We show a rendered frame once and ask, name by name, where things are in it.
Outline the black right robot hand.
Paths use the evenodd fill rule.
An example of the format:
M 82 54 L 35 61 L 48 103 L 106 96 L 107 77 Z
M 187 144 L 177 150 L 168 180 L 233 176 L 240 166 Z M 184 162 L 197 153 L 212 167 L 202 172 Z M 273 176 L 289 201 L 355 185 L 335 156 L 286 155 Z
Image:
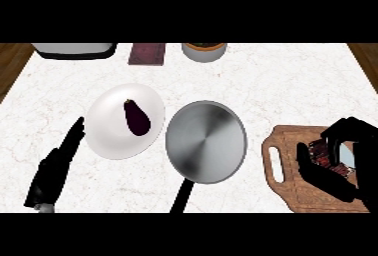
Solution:
M 351 203 L 360 199 L 369 212 L 378 214 L 378 128 L 354 117 L 341 118 L 320 137 L 327 142 L 330 166 L 339 164 L 339 145 L 353 142 L 357 185 L 311 162 L 307 145 L 298 143 L 296 162 L 302 179 L 341 201 Z

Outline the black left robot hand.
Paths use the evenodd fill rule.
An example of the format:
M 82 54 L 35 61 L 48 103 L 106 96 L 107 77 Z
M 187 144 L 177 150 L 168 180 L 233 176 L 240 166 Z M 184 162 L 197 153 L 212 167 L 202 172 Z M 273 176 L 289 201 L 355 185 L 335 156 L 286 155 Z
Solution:
M 23 202 L 25 207 L 34 209 L 37 204 L 56 204 L 84 135 L 84 118 L 79 117 L 68 130 L 60 146 L 51 149 L 40 161 Z

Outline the chocolate cupcake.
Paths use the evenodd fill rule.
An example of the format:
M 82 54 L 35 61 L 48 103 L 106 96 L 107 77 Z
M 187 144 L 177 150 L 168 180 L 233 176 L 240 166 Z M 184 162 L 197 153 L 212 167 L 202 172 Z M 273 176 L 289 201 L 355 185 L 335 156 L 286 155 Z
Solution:
M 354 155 L 345 144 L 339 145 L 339 164 L 330 165 L 327 143 L 324 139 L 308 143 L 310 159 L 314 164 L 333 171 L 347 178 L 355 171 Z

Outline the wooden cutting board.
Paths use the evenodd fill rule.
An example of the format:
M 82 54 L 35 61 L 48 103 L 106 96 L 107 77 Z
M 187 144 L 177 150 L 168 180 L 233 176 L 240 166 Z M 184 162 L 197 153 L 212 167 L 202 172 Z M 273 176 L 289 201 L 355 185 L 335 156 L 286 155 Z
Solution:
M 317 140 L 324 129 L 324 126 L 276 125 L 273 127 L 273 131 L 261 144 L 267 184 L 293 212 L 367 213 L 360 200 L 354 200 L 351 203 L 342 202 L 310 185 L 298 173 L 296 143 L 308 144 Z M 282 182 L 277 182 L 273 177 L 270 147 L 279 151 Z

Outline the steel frying pan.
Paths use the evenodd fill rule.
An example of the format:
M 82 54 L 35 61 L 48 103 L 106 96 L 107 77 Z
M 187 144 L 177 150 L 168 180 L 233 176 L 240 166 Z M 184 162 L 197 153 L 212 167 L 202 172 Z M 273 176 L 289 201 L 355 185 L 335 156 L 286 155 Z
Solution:
M 189 103 L 174 114 L 165 132 L 169 163 L 184 180 L 171 213 L 186 208 L 193 184 L 223 182 L 240 168 L 248 148 L 242 121 L 214 101 Z

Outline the white plate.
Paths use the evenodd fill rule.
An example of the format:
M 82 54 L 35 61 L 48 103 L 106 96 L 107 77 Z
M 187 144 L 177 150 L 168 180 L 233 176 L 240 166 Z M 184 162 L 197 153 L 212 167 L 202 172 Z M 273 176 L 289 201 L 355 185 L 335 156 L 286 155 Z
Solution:
M 127 126 L 124 102 L 131 99 L 150 120 L 146 135 L 135 136 Z M 124 84 L 96 99 L 84 118 L 85 140 L 93 152 L 119 160 L 141 153 L 153 143 L 164 125 L 165 109 L 155 90 L 141 84 Z

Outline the purple eggplant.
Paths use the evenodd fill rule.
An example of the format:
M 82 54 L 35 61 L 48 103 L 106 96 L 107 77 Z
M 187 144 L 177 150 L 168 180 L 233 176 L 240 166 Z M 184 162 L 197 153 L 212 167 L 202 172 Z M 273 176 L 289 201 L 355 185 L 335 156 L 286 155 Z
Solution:
M 143 136 L 150 130 L 150 120 L 137 103 L 127 99 L 124 102 L 125 122 L 131 133 Z

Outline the white and black appliance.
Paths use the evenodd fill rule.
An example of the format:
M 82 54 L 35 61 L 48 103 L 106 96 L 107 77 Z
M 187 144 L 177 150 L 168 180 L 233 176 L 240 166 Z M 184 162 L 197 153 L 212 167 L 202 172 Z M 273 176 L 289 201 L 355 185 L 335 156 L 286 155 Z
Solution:
M 106 59 L 115 53 L 115 43 L 32 43 L 37 53 L 45 59 Z

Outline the maroon book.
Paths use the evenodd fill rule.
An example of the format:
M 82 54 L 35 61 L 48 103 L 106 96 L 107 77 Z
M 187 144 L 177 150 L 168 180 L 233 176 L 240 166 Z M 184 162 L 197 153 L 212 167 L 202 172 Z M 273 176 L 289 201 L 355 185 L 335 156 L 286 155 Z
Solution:
M 165 55 L 164 43 L 134 43 L 131 47 L 128 64 L 162 66 Z

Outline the grey plant pot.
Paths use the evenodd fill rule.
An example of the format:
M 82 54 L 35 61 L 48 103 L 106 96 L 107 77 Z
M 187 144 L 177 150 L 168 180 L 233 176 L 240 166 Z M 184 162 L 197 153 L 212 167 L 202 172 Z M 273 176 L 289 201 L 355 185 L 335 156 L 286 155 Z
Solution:
M 226 48 L 226 43 L 217 43 L 209 47 L 199 47 L 190 43 L 181 44 L 181 50 L 186 57 L 199 63 L 209 63 L 218 60 L 226 52 Z

